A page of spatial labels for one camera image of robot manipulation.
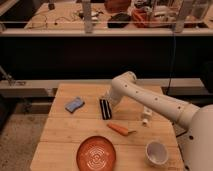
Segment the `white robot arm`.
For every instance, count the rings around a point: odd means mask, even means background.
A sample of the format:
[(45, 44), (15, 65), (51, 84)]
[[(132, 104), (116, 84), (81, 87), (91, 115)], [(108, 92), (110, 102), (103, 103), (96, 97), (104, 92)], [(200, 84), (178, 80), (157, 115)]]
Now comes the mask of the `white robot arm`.
[(188, 171), (213, 171), (213, 104), (198, 107), (190, 102), (142, 88), (127, 71), (111, 80), (105, 97), (114, 108), (124, 96), (142, 103), (187, 131), (183, 144)]

